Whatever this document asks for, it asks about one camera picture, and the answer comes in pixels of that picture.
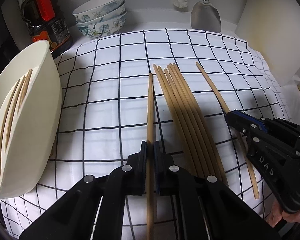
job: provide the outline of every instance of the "ceramic bowl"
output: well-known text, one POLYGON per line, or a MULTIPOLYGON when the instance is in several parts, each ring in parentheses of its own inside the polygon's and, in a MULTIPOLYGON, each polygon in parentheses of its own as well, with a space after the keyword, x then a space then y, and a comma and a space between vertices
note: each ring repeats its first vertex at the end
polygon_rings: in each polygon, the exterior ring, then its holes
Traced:
POLYGON ((125 11, 126 11, 126 6, 125 6, 125 1, 123 0, 123 4, 118 9, 112 11, 111 13, 108 13, 104 16, 101 16, 99 18, 96 18, 96 19, 88 21, 88 22, 77 23, 77 26, 88 26, 88 25, 99 23, 99 22, 104 22, 104 21, 110 20, 114 17, 117 17, 121 14, 124 14, 125 11))
POLYGON ((35 187, 51 153, 61 110, 61 84, 48 41, 37 41, 0 74, 2 109, 18 79, 33 69, 26 96, 13 117, 10 139, 1 158, 0 198, 21 196, 35 187))
POLYGON ((73 11, 78 23, 102 17, 121 6, 123 0, 90 0, 73 11))
POLYGON ((84 36, 93 39, 109 36, 122 28, 126 21, 126 15, 127 12, 107 21, 88 26, 78 26, 78 28, 84 36))

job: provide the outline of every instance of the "stack of bowls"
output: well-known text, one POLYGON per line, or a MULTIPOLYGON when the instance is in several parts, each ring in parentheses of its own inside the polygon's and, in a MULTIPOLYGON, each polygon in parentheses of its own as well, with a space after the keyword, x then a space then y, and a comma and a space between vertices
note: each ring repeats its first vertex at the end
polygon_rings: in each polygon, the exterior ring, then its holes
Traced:
POLYGON ((126 21, 125 0, 90 0, 72 13, 80 32, 96 39, 112 35, 126 21))

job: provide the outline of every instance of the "spatula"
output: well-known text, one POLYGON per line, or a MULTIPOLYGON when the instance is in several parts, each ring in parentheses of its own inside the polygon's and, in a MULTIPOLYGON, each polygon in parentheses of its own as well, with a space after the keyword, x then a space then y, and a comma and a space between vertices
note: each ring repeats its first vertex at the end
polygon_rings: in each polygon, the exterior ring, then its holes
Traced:
POLYGON ((221 20, 217 9, 209 2, 197 2, 191 11, 191 27, 197 30, 220 33, 221 20))

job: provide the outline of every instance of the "plastic bottle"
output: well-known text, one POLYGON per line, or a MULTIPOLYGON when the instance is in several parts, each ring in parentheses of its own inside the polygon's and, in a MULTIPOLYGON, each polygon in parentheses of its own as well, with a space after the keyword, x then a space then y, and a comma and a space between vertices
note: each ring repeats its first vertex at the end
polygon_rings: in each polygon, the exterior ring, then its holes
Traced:
POLYGON ((22 0, 21 14, 32 41, 49 41, 53 58, 71 47, 73 40, 58 0, 22 0))

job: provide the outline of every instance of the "screw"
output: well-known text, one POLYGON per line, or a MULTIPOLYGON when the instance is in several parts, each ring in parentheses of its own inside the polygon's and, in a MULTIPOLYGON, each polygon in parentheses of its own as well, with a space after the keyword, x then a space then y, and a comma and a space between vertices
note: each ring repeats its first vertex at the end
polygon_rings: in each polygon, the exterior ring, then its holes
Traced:
POLYGON ((131 171, 132 167, 129 164, 123 165, 121 168, 123 171, 131 171))
POLYGON ((217 178, 215 176, 210 175, 207 177, 207 181, 209 181, 210 183, 215 183, 217 182, 217 178))
POLYGON ((93 181, 93 176, 92 175, 86 175, 86 176, 84 176, 83 181, 85 183, 92 182, 93 181))
POLYGON ((173 171, 173 172, 177 172, 177 171, 179 170, 179 167, 176 166, 176 165, 171 165, 171 166, 169 167, 169 170, 170 170, 170 171, 173 171))

